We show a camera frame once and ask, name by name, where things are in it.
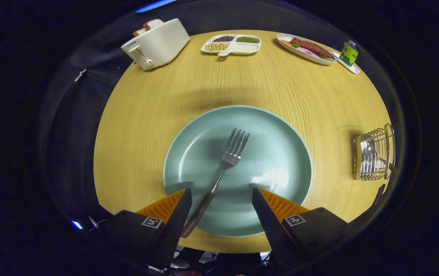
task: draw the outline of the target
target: can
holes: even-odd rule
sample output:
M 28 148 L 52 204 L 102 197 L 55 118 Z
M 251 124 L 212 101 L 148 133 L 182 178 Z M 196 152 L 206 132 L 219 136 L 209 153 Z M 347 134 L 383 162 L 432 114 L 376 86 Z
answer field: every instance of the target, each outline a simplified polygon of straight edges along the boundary
M 344 48 L 340 53 L 340 59 L 345 64 L 352 66 L 356 62 L 357 55 L 359 51 L 357 50 L 356 44 L 349 40 L 344 43 Z

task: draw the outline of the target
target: round wooden table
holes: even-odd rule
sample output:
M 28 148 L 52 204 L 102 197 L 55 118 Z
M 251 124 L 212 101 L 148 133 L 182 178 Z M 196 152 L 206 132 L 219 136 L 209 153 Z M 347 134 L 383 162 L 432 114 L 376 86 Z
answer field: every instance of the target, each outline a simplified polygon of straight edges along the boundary
M 226 58 L 200 51 L 212 36 L 228 33 L 261 37 L 260 51 Z M 325 207 L 346 222 L 369 208 L 386 181 L 354 180 L 351 138 L 390 123 L 378 91 L 364 72 L 308 61 L 279 45 L 276 35 L 203 33 L 190 37 L 168 65 L 143 71 L 132 63 L 98 128 L 94 176 L 100 205 L 113 214 L 135 212 L 165 197 L 163 164 L 179 131 L 213 108 L 251 105 L 283 117 L 305 140 L 314 174 L 304 207 Z M 232 238 L 197 228 L 179 245 L 221 253 L 270 250 L 263 233 Z

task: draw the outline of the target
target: sausage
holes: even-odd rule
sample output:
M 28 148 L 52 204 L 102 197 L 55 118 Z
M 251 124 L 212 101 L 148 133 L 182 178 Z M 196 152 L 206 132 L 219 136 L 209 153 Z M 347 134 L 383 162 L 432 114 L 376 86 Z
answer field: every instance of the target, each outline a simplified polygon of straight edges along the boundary
M 306 48 L 306 49 L 312 51 L 313 53 L 316 53 L 316 54 L 319 54 L 321 56 L 324 56 L 326 58 L 327 57 L 328 58 L 334 58 L 328 51 L 326 51 L 325 49 L 323 49 L 323 48 L 321 48 L 321 47 L 319 47 L 317 45 L 314 45 L 311 42 L 303 41 L 303 40 L 300 40 L 300 39 L 297 39 L 297 38 L 294 37 L 291 40 L 291 43 L 296 43 L 299 46 L 301 46 L 303 48 Z

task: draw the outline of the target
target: red beans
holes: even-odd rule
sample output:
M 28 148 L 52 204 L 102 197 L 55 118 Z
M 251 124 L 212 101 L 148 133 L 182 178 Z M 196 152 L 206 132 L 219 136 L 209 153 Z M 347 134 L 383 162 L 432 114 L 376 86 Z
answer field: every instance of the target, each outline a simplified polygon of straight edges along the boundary
M 226 35 L 219 38 L 214 39 L 212 42 L 228 42 L 232 41 L 234 37 Z

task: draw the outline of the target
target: toaster knob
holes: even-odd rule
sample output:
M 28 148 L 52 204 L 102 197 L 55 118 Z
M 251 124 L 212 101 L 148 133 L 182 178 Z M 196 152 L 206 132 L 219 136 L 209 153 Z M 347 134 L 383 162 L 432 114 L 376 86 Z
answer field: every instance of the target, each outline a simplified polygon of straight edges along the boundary
M 146 59 L 146 60 L 143 62 L 143 68 L 149 69 L 149 68 L 151 68 L 154 64 L 155 64 L 155 63 L 153 62 L 152 59 Z

